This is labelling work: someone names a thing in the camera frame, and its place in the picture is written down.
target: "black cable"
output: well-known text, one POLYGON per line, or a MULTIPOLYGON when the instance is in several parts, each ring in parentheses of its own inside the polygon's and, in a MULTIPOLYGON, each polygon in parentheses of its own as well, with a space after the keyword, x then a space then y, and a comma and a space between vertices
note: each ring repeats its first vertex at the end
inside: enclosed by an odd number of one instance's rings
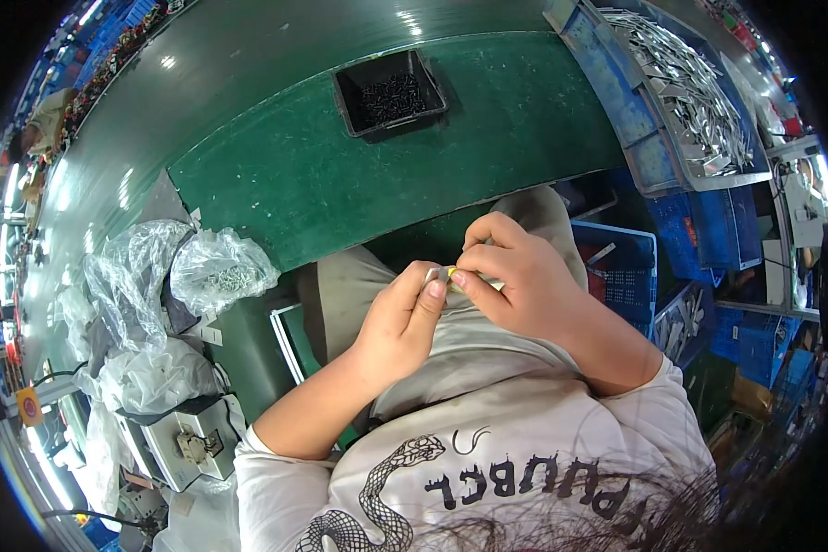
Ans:
POLYGON ((789 265, 785 264, 784 262, 779 262, 778 260, 766 259, 766 258, 764 258, 764 260, 765 260, 766 262, 772 262, 773 264, 778 264, 779 266, 781 266, 781 267, 782 267, 782 268, 784 268, 784 269, 794 270, 794 269, 792 269, 791 267, 789 267, 789 265))
POLYGON ((82 367, 87 366, 88 364, 89 364, 89 361, 87 360, 86 362, 81 362, 80 365, 78 367, 74 368, 73 370, 64 370, 62 372, 53 372, 52 374, 46 374, 42 378, 40 378, 39 380, 34 381, 32 387, 37 387, 43 381, 50 380, 50 379, 52 379, 52 378, 54 378, 55 376, 58 376, 58 375, 74 375, 77 372, 79 372, 82 367))
POLYGON ((76 516, 77 514, 83 514, 84 516, 92 516, 94 518, 109 519, 110 521, 115 521, 116 523, 130 525, 132 527, 139 527, 142 529, 149 529, 154 526, 154 524, 147 523, 144 521, 129 521, 128 519, 120 519, 119 517, 109 516, 108 514, 99 514, 98 512, 92 512, 91 510, 50 510, 49 512, 43 512, 40 515, 43 516, 44 519, 46 519, 56 518, 58 516, 76 516))

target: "metal frame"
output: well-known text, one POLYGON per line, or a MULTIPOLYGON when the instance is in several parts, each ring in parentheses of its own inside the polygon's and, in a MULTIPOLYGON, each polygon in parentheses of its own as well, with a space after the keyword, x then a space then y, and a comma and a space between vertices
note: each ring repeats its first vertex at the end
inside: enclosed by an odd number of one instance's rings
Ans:
POLYGON ((273 324, 273 331, 276 333, 276 341, 279 342, 279 348, 282 350, 282 356, 285 357, 285 362, 288 364, 288 369, 291 372, 291 377, 295 379, 295 383, 300 385, 304 382, 304 371, 301 370, 298 362, 298 355, 295 354, 295 348, 288 339, 288 333, 285 330, 285 324, 282 322, 282 313, 286 313, 293 308, 298 308, 301 304, 295 303, 293 305, 285 306, 284 308, 277 308, 270 311, 270 323, 273 324))
MULTIPOLYGON (((788 216, 788 204, 785 199, 785 191, 777 190, 775 183, 771 180, 769 185, 772 193, 775 196, 773 204, 776 207, 776 218, 779 221, 779 239, 782 241, 783 258, 791 259, 793 257, 791 237, 791 221, 788 216)), ((785 299, 781 305, 760 305, 756 303, 740 303, 738 301, 718 301, 718 306, 727 306, 730 308, 740 308, 743 311, 751 311, 752 313, 762 313, 764 315, 779 315, 791 316, 800 320, 808 322, 818 322, 819 312, 815 308, 800 308, 794 304, 792 295, 794 293, 794 275, 790 266, 782 268, 784 273, 785 284, 785 299)))

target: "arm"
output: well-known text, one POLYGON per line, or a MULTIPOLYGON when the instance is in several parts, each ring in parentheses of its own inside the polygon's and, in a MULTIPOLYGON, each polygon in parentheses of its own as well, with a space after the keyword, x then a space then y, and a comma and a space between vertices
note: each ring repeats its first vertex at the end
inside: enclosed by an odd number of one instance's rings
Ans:
POLYGON ((631 391, 659 371, 662 353, 583 291, 545 239, 508 216, 489 213, 472 223, 457 267, 453 280, 492 322, 563 347, 598 395, 631 391), (503 288, 498 292, 472 271, 498 278, 503 288))
POLYGON ((267 448, 289 458, 326 458, 365 405, 420 368, 445 302, 441 282, 420 290, 434 266, 411 263, 378 294, 353 347, 261 414, 253 428, 267 448))

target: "power cable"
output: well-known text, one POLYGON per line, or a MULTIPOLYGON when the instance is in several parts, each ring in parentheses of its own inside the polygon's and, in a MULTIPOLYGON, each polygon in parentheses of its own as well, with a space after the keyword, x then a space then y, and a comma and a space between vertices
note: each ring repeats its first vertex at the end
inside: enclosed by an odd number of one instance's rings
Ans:
POLYGON ((74 368, 73 370, 64 370, 62 372, 53 372, 51 374, 46 374, 42 378, 40 378, 39 380, 34 381, 33 382, 33 387, 37 387, 43 381, 51 380, 52 378, 54 378, 55 376, 58 376, 58 375, 75 375, 77 372, 80 371, 80 369, 82 367, 88 366, 88 364, 89 364, 89 361, 87 360, 86 362, 81 362, 80 365, 78 367, 74 368))
POLYGON ((43 516, 44 519, 46 519, 56 518, 58 516, 76 516, 77 514, 82 514, 84 516, 92 516, 94 518, 109 519, 110 521, 115 521, 116 523, 129 525, 131 527, 138 527, 141 529, 150 529, 154 527, 153 523, 148 523, 145 521, 129 521, 128 519, 120 519, 119 517, 109 516, 108 514, 99 514, 98 512, 92 512, 91 510, 50 510, 49 512, 43 512, 40 515, 43 516))

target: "plastic bag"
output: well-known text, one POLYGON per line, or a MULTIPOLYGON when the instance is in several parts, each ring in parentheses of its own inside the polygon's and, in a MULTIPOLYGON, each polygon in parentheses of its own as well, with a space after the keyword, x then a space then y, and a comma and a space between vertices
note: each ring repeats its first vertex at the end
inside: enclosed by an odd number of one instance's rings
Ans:
POLYGON ((169 277, 172 294, 197 316, 221 313, 238 299, 256 297, 279 280, 270 259, 231 228, 203 230, 181 246, 169 277))
POLYGON ((235 473, 226 481, 200 477, 167 501, 168 528, 154 537, 154 552, 241 549, 235 473))
POLYGON ((75 287, 69 287, 55 298, 56 306, 68 326, 68 345, 77 362, 88 360, 92 348, 86 340, 86 325, 95 319, 95 308, 75 287))
POLYGON ((135 458, 122 438, 119 420, 100 401, 92 401, 86 426, 86 471, 82 487, 92 509, 109 516, 120 503, 120 470, 133 469, 135 458))
POLYGON ((162 351, 108 360, 97 381, 108 408, 129 414, 163 414, 189 398, 221 393, 206 357, 173 337, 162 351))
POLYGON ((92 294, 102 303, 105 324, 124 351, 161 351, 166 346, 160 293, 187 224, 162 220, 136 224, 86 257, 92 294))

